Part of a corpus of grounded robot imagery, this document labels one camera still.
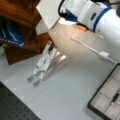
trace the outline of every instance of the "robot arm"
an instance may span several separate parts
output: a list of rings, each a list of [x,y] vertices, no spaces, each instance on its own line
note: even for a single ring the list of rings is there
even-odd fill
[[[120,18],[111,6],[90,0],[65,0],[63,6],[78,22],[120,47]]]

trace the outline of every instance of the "table surface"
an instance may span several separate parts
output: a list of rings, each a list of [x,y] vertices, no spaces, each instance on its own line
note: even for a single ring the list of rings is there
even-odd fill
[[[75,25],[58,23],[49,33],[61,54],[67,55],[64,64],[35,88],[27,78],[40,55],[9,66],[1,47],[0,80],[42,120],[92,120],[87,113],[87,103],[115,64],[72,41],[70,36],[99,52],[109,52],[118,62],[119,49],[95,33],[78,31]]]

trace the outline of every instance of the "black cable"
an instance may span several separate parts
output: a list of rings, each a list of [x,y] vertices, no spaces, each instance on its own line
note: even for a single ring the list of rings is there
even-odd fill
[[[68,16],[68,13],[61,13],[61,12],[60,12],[61,7],[62,7],[64,1],[65,1],[65,0],[62,0],[61,3],[60,3],[60,5],[59,5],[59,7],[58,7],[58,14],[59,14],[60,17],[66,18],[66,17]]]
[[[114,2],[114,3],[107,3],[108,5],[118,5],[120,2]]]

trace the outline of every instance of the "cable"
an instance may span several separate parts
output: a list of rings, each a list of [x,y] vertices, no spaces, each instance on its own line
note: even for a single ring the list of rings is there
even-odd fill
[[[60,5],[59,5],[59,7],[58,7],[58,14],[59,14],[60,17],[66,18],[66,17],[68,16],[68,13],[61,13],[61,12],[60,12],[61,7],[62,7],[64,1],[65,1],[65,0],[62,0],[61,3],[60,3]]]
[[[120,2],[114,2],[114,3],[107,3],[108,5],[118,5]]]
[[[109,58],[109,53],[104,52],[104,51],[98,52],[97,50],[95,50],[95,49],[93,49],[93,48],[85,45],[83,42],[81,42],[81,41],[79,41],[78,39],[75,39],[75,38],[73,38],[73,37],[70,37],[70,39],[79,42],[81,45],[83,45],[84,47],[88,48],[89,50],[97,53],[100,57],[104,58],[105,60],[109,60],[110,62],[112,62],[112,63],[114,63],[114,64],[117,64],[117,62],[115,62],[114,60],[112,60],[111,58]]]

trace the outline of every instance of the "blue object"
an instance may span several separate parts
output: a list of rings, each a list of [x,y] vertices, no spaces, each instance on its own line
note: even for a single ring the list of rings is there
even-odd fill
[[[23,46],[24,39],[18,24],[4,18],[0,18],[0,41],[17,46]]]
[[[72,13],[70,13],[70,14],[65,18],[65,20],[67,20],[67,21],[72,21],[72,22],[78,22],[78,21],[77,21],[77,17],[74,16]]]

